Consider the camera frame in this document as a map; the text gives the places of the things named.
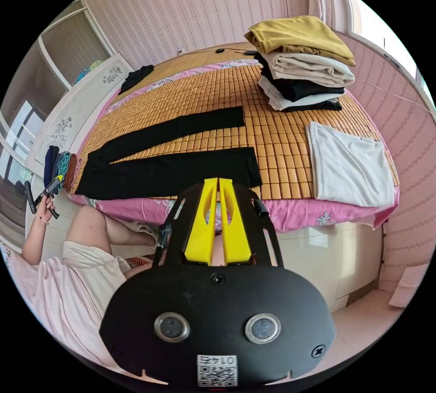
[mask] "white folded cloth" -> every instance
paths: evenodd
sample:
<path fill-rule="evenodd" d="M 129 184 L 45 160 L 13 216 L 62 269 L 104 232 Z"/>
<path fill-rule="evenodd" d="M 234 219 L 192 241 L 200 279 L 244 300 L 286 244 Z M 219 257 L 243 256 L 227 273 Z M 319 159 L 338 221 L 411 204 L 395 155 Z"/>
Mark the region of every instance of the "white folded cloth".
<path fill-rule="evenodd" d="M 261 55 L 268 62 L 275 80 L 309 80 L 325 87 L 344 87 L 354 83 L 350 68 L 333 58 L 286 52 Z"/>
<path fill-rule="evenodd" d="M 426 274 L 428 265 L 429 263 L 406 268 L 389 305 L 405 308 L 409 304 Z"/>
<path fill-rule="evenodd" d="M 394 203 L 394 183 L 383 143 L 311 122 L 306 126 L 314 197 L 360 207 Z"/>
<path fill-rule="evenodd" d="M 272 85 L 271 81 L 265 76 L 261 76 L 258 82 L 265 95 L 269 98 L 269 104 L 274 110 L 282 111 L 288 107 L 301 107 L 304 105 L 314 105 L 329 99 L 339 98 L 343 93 L 322 93 L 320 95 L 310 95 L 292 102 L 283 98 L 283 95 Z"/>

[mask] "brown cloth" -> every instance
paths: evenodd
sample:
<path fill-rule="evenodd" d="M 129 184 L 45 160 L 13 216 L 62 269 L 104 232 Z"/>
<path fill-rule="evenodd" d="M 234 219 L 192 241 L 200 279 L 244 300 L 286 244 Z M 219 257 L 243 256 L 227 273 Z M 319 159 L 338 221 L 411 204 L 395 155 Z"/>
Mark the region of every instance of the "brown cloth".
<path fill-rule="evenodd" d="M 73 185 L 74 171 L 76 170 L 76 165 L 77 165 L 77 155 L 71 154 L 71 158 L 69 159 L 69 163 L 68 163 L 67 173 L 65 174 L 65 180 L 64 180 L 64 188 L 67 191 L 70 190 L 71 186 Z"/>

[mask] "sticker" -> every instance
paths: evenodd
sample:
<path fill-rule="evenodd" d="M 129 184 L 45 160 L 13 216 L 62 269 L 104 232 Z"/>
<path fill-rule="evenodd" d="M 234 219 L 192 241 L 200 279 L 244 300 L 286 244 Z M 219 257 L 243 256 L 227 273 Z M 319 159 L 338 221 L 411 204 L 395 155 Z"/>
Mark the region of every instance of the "sticker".
<path fill-rule="evenodd" d="M 197 355 L 197 374 L 199 387 L 236 387 L 236 355 Z"/>

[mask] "person's hand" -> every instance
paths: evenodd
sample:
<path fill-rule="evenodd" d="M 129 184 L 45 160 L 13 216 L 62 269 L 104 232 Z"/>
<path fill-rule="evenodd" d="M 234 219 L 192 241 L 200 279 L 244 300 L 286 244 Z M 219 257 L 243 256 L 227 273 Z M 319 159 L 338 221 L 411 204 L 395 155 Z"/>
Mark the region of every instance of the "person's hand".
<path fill-rule="evenodd" d="M 44 196 L 41 199 L 41 202 L 38 205 L 38 208 L 36 209 L 36 215 L 43 218 L 46 222 L 48 222 L 51 219 L 51 212 L 50 209 L 55 209 L 55 204 L 53 204 L 53 199 L 48 196 Z"/>

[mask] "bracelet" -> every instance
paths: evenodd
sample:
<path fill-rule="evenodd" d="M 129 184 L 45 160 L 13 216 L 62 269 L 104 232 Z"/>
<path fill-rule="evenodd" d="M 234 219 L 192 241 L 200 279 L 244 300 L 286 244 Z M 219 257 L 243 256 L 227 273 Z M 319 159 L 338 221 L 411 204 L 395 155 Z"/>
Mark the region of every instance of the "bracelet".
<path fill-rule="evenodd" d="M 39 215 L 35 215 L 37 218 L 39 218 L 40 220 L 42 220 L 46 225 L 48 225 L 49 223 L 43 218 L 43 217 L 41 217 L 41 216 L 39 216 Z"/>

